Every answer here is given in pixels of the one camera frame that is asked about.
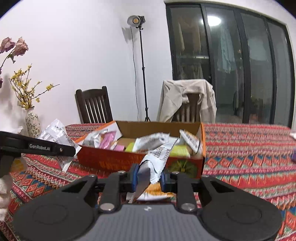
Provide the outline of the yellow flower branches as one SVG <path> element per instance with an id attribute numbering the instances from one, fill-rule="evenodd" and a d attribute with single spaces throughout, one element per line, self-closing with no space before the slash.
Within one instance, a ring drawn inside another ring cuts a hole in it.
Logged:
<path id="1" fill-rule="evenodd" d="M 44 91 L 36 94 L 36 87 L 42 82 L 37 81 L 35 84 L 31 84 L 32 79 L 30 78 L 30 71 L 32 65 L 28 65 L 26 70 L 19 69 L 14 71 L 14 74 L 9 78 L 9 83 L 15 96 L 18 100 L 18 106 L 28 110 L 34 108 L 34 103 L 40 102 L 40 96 L 51 91 L 53 88 L 59 86 L 59 84 L 50 83 L 44 89 Z"/>

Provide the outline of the white barcode snack packet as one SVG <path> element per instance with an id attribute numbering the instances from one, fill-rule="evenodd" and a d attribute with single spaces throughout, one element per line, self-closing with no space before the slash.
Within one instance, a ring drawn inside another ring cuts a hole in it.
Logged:
<path id="1" fill-rule="evenodd" d="M 137 172 L 137 187 L 129 199 L 129 203 L 136 200 L 156 201 L 168 197 L 161 191 L 159 180 L 174 145 L 179 141 L 179 138 L 170 137 L 167 143 L 144 156 Z"/>

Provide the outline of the lime green snack packet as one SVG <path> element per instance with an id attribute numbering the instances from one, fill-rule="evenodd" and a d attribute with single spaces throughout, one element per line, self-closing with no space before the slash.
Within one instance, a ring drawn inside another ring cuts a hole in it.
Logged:
<path id="1" fill-rule="evenodd" d="M 177 145 L 173 146 L 169 156 L 189 158 L 191 155 L 186 145 Z"/>

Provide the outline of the black framed glass door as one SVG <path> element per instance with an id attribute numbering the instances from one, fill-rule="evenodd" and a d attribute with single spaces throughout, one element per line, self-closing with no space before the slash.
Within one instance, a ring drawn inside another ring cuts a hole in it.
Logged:
<path id="1" fill-rule="evenodd" d="M 173 78 L 205 79 L 219 123 L 292 126 L 295 75 L 287 27 L 210 3 L 166 5 Z"/>

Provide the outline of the orange pumpkin cardboard box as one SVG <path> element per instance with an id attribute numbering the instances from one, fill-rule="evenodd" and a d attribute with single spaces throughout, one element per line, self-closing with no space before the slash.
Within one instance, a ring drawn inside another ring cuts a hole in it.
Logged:
<path id="1" fill-rule="evenodd" d="M 77 154 L 81 165 L 106 172 L 128 171 L 140 164 L 144 156 L 167 143 L 170 137 L 179 138 L 175 144 L 186 145 L 189 158 L 168 157 L 165 168 L 183 171 L 199 178 L 206 157 L 205 130 L 202 123 L 158 123 L 114 120 L 105 124 L 78 124 L 75 130 L 86 128 L 75 140 L 82 149 Z M 102 135 L 116 131 L 109 150 L 100 149 Z"/>

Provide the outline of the white silver snack packet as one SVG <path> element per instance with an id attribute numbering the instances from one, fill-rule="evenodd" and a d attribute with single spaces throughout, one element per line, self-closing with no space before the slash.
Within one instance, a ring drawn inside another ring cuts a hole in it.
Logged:
<path id="1" fill-rule="evenodd" d="M 55 119 L 51 122 L 43 132 L 39 134 L 38 139 L 55 142 L 58 144 L 72 146 L 75 148 L 75 155 L 73 157 L 57 157 L 57 161 L 63 172 L 67 172 L 70 164 L 77 157 L 77 154 L 82 149 L 81 146 L 76 144 L 66 132 L 65 126 L 61 123 L 60 120 Z"/>

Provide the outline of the dark wooden chair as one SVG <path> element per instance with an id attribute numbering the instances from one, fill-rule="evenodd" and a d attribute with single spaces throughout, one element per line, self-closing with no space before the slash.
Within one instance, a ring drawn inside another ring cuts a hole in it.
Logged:
<path id="1" fill-rule="evenodd" d="M 76 90 L 75 99 L 81 123 L 108 123 L 113 121 L 107 87 Z"/>

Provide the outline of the beige jacket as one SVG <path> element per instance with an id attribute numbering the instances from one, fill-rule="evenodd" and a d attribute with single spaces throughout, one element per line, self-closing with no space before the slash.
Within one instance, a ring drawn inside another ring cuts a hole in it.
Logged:
<path id="1" fill-rule="evenodd" d="M 198 96 L 197 111 L 200 121 L 215 123 L 216 98 L 213 86 L 205 79 L 165 80 L 161 90 L 158 122 L 171 122 L 182 104 L 189 103 L 189 94 Z"/>

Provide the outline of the floral ceramic vase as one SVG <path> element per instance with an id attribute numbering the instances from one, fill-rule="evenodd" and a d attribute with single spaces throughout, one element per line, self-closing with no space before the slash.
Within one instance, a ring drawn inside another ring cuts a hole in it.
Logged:
<path id="1" fill-rule="evenodd" d="M 41 125 L 34 107 L 27 110 L 25 121 L 29 137 L 37 138 L 41 133 Z"/>

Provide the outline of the red patterned tablecloth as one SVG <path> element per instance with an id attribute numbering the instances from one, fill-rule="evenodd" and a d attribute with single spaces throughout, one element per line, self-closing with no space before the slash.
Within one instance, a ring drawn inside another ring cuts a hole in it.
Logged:
<path id="1" fill-rule="evenodd" d="M 295 240 L 295 139 L 291 130 L 277 125 L 206 124 L 204 174 L 263 198 L 281 210 L 283 223 L 278 240 Z M 74 160 L 67 172 L 50 157 L 26 155 L 27 170 L 13 172 L 11 202 L 1 222 L 1 240 L 18 240 L 13 215 L 18 207 L 77 178 L 107 171 Z"/>

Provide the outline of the wooden chair with jacket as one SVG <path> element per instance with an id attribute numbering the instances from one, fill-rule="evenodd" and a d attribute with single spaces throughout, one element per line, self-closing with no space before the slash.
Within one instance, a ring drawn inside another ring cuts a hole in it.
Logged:
<path id="1" fill-rule="evenodd" d="M 200 121 L 200 104 L 198 94 L 188 94 L 188 103 L 183 103 L 173 115 L 172 122 L 195 123 Z"/>

